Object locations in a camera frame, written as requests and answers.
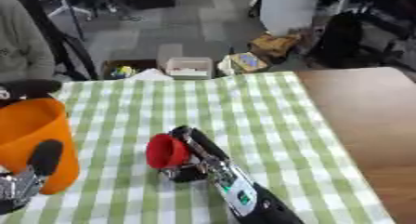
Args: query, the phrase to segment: person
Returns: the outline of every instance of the person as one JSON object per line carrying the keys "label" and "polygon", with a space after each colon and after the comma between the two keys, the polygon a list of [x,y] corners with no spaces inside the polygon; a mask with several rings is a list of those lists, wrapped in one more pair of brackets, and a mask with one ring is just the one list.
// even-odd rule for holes
{"label": "person", "polygon": [[18,0],[0,0],[0,82],[51,79],[55,61],[45,38]]}

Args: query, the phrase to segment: gray sleeve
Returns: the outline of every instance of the gray sleeve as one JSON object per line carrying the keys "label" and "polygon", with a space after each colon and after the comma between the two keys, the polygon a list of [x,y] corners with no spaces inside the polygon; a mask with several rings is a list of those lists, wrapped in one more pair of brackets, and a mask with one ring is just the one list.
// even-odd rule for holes
{"label": "gray sleeve", "polygon": [[12,23],[18,37],[19,49],[29,63],[27,77],[51,79],[55,71],[55,61],[49,45],[23,5],[18,0],[15,1],[12,7]]}

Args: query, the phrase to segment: green checkered tablecloth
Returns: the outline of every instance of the green checkered tablecloth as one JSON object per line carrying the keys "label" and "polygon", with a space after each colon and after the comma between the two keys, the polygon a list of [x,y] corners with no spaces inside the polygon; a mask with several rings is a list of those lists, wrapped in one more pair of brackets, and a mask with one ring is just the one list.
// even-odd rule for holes
{"label": "green checkered tablecloth", "polygon": [[393,223],[292,72],[210,81],[68,83],[81,173],[3,223],[236,223],[215,187],[146,165],[150,137],[198,127],[305,223]]}

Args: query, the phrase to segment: box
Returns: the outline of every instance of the box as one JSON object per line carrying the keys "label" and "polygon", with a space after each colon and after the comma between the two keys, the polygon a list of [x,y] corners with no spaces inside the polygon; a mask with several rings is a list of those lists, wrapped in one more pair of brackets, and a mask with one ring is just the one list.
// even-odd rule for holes
{"label": "box", "polygon": [[268,65],[251,52],[231,55],[229,58],[236,74],[261,72],[268,69]]}
{"label": "box", "polygon": [[104,80],[115,80],[111,76],[111,71],[117,67],[130,66],[136,72],[143,72],[147,69],[157,69],[156,59],[137,59],[137,60],[108,60],[104,61],[102,66],[102,78]]}
{"label": "box", "polygon": [[280,37],[264,33],[250,42],[250,51],[259,57],[286,57],[291,48],[299,43],[301,39],[302,36],[300,33]]}
{"label": "box", "polygon": [[166,74],[177,80],[204,80],[213,78],[213,61],[209,58],[171,58]]}

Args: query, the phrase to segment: floor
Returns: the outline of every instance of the floor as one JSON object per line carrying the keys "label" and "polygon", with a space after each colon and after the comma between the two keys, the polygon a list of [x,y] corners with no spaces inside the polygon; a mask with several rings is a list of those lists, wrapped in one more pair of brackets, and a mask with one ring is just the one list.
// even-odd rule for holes
{"label": "floor", "polygon": [[[109,12],[97,19],[81,18],[88,48],[98,69],[107,59],[171,57],[222,59],[231,46],[245,52],[247,42],[264,31],[249,19],[250,0],[176,0],[177,6],[134,11],[142,21],[121,21]],[[53,18],[61,30],[76,35],[69,15]]]}

